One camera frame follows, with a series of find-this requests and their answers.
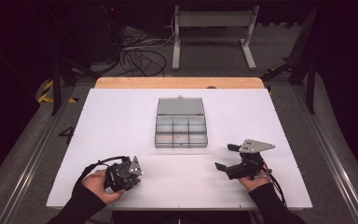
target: metal frame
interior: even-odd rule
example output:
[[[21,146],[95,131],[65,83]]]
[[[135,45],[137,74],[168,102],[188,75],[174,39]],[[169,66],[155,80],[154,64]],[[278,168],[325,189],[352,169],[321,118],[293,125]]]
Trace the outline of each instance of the metal frame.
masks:
[[[20,179],[17,182],[16,188],[14,188],[10,199],[7,202],[1,216],[0,216],[0,224],[1,223],[11,223],[14,215],[17,212],[17,209],[20,206],[22,198],[25,195],[29,185],[31,184],[32,179],[34,178],[34,174],[39,163],[42,161],[43,155],[45,153],[46,148],[48,147],[48,141],[50,140],[52,131],[60,119],[62,111],[65,108],[65,105],[71,98],[72,92],[75,87],[67,87],[65,88],[62,101],[63,105],[60,106],[57,110],[57,114],[55,116],[51,116],[47,127],[45,128],[39,142],[37,143],[36,149],[34,150],[34,154],[29,159],[26,167],[22,171],[20,175]]]
[[[259,6],[254,6],[250,11],[180,11],[175,6],[175,29],[174,46],[172,57],[172,69],[179,70],[180,63],[180,28],[194,26],[247,26],[248,32],[244,39],[241,39],[241,47],[250,70],[255,70],[255,60],[249,49],[249,42],[255,28]]]
[[[355,223],[358,223],[358,195],[356,193],[356,190],[350,179],[348,178],[344,167],[339,161],[335,150],[326,140],[326,137],[324,136],[324,133],[316,116],[309,112],[304,93],[302,92],[301,88],[299,86],[294,86],[293,90],[295,92],[297,100],[300,102],[304,112],[307,114],[307,118],[313,128],[313,131],[316,134],[319,143],[319,149],[324,156],[324,159],[331,171],[331,174],[336,180],[337,186],[341,191],[342,197],[351,212],[353,220],[355,221]]]

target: black sleeve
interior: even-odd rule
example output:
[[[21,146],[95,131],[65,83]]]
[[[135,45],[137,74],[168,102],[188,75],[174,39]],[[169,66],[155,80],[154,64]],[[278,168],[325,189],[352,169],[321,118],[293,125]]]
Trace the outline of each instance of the black sleeve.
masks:
[[[83,185],[78,185],[72,198],[48,224],[83,224],[105,207],[106,204],[97,195]]]
[[[249,195],[260,210],[265,224],[305,224],[305,221],[301,217],[291,213],[283,205],[272,183],[252,190],[249,192]]]

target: metal leg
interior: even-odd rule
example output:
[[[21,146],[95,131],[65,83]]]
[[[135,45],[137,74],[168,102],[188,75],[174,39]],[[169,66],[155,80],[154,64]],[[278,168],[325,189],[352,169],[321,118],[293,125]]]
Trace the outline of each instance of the metal leg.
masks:
[[[245,39],[241,39],[241,46],[242,46],[243,53],[245,54],[246,62],[248,63],[249,69],[252,71],[255,70],[255,60],[253,59],[251,50],[249,49],[249,42],[251,41],[252,32],[255,28],[255,20],[257,19],[258,8],[259,6],[255,6],[253,8],[253,13],[251,19],[249,20],[248,33]]]
[[[52,65],[52,78],[53,78],[54,107],[51,116],[55,116],[61,106],[60,62],[58,60],[54,61]]]
[[[172,69],[179,70],[180,38],[179,38],[179,6],[175,6],[175,42],[173,46]]]
[[[289,58],[286,60],[285,64],[274,70],[268,69],[262,77],[263,81],[267,81],[268,79],[279,75],[283,71],[287,71],[287,69],[293,69],[293,73],[289,77],[291,84],[298,85],[303,80],[309,68],[307,65],[299,65],[309,63],[310,58],[304,56],[304,50],[310,36],[310,30],[312,28],[313,21],[315,20],[316,12],[317,7],[312,7],[310,9],[310,12],[301,26],[300,33],[296,38],[296,42],[293,45],[292,51],[290,52]]]
[[[308,72],[308,82],[307,82],[307,96],[306,96],[306,103],[308,106],[308,110],[311,114],[314,114],[315,111],[313,110],[313,93],[315,90],[315,76],[316,76],[316,65],[315,62],[312,60],[310,61],[310,71]]]

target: metal stand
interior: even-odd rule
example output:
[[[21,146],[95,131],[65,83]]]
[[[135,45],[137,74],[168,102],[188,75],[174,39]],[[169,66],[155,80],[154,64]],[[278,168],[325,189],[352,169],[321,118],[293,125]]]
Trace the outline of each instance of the metal stand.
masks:
[[[317,7],[312,7],[310,12],[307,15],[307,18],[302,24],[300,33],[296,39],[295,44],[293,45],[292,51],[290,52],[289,57],[286,60],[286,63],[276,69],[268,69],[264,73],[264,76],[261,77],[263,81],[267,81],[272,77],[276,77],[280,73],[293,69],[294,73],[292,76],[296,76],[297,67],[301,63],[301,59],[304,55],[304,50],[307,45],[308,39],[310,37],[310,31],[312,29],[312,24],[315,20]]]
[[[54,91],[54,108],[52,116],[56,115],[57,111],[60,109],[62,104],[61,102],[61,78],[67,86],[75,86],[76,78],[72,73],[71,69],[76,68],[84,74],[93,77],[95,79],[100,78],[101,76],[88,68],[80,65],[72,59],[66,57],[60,57],[56,59],[52,65],[52,79],[53,79],[53,91]]]
[[[175,39],[173,46],[172,69],[179,70],[180,62],[180,27],[195,26],[247,26],[248,33],[241,39],[241,47],[245,55],[246,62],[250,70],[255,70],[255,61],[249,49],[249,42],[255,28],[259,6],[253,7],[249,11],[180,11],[179,6],[175,6]]]
[[[316,64],[314,61],[311,61],[310,71],[308,72],[307,96],[306,96],[306,104],[311,114],[315,113],[315,111],[313,110],[313,93],[315,90],[315,75],[316,75]]]

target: gray metal box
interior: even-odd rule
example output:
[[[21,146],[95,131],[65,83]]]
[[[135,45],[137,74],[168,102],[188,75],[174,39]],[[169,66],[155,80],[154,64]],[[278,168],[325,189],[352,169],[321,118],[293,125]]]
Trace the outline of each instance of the gray metal box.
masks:
[[[202,98],[159,98],[155,145],[158,148],[207,147]]]

